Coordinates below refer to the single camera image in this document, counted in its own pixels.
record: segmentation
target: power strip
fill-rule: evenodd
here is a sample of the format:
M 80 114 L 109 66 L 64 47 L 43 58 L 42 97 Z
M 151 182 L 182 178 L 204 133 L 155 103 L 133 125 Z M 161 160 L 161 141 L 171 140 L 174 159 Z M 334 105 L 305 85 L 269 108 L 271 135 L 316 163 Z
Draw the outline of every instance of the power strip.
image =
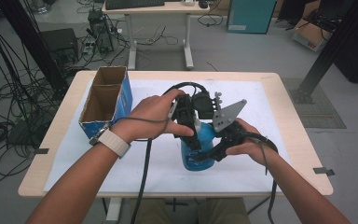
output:
M 92 54 L 93 52 L 95 52 L 95 39 L 94 37 L 89 37 L 84 45 L 83 54 Z

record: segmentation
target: open cardboard box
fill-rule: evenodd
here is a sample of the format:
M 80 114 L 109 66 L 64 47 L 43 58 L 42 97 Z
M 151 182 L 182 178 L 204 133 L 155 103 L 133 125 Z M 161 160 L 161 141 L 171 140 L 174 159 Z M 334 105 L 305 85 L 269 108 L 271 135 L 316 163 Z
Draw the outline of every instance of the open cardboard box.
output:
M 132 93 L 126 67 L 100 67 L 89 90 L 79 124 L 91 139 L 105 124 L 131 112 Z
M 315 52 L 320 51 L 331 36 L 330 32 L 304 20 L 310 16 L 313 10 L 319 8 L 320 3 L 319 0 L 305 5 L 303 19 L 295 26 L 295 33 L 293 34 L 295 41 Z

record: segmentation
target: metal pole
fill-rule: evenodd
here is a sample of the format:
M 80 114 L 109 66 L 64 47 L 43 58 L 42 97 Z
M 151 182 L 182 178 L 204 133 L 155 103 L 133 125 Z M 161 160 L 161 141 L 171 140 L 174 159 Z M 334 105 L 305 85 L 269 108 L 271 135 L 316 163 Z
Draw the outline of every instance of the metal pole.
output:
M 0 0 L 0 9 L 34 58 L 34 61 L 54 90 L 55 96 L 58 99 L 63 99 L 68 90 L 68 83 L 63 78 L 62 72 L 48 52 L 44 41 L 34 28 L 29 15 L 22 7 L 20 1 Z
M 356 32 L 358 27 L 358 0 L 354 0 L 350 9 L 335 30 L 330 40 L 316 59 L 298 89 L 291 92 L 296 104 L 311 104 L 311 95 L 318 83 L 322 80 L 331 64 L 334 62 L 340 49 Z

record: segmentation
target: blue box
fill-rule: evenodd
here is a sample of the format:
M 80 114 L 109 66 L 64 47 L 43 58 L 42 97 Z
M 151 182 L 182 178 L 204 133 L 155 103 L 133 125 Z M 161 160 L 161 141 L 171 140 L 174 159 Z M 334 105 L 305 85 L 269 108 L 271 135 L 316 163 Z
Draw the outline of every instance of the blue box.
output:
M 126 67 L 100 67 L 89 90 L 79 124 L 91 139 L 105 124 L 130 114 L 132 92 Z
M 276 0 L 231 0 L 227 16 L 230 33 L 266 34 Z

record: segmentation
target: spray bottle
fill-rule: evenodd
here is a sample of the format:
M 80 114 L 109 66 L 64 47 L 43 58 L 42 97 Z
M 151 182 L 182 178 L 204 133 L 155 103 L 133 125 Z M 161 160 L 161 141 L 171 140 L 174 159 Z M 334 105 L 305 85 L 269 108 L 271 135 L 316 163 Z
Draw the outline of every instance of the spray bottle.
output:
M 205 161 L 194 161 L 191 157 L 199 154 L 200 152 L 209 151 L 213 148 L 213 139 L 215 132 L 210 124 L 200 122 L 199 119 L 194 119 L 194 126 L 200 141 L 200 150 L 191 150 L 184 141 L 181 141 L 182 161 L 185 168 L 189 171 L 202 171 L 210 168 L 214 164 L 213 159 Z

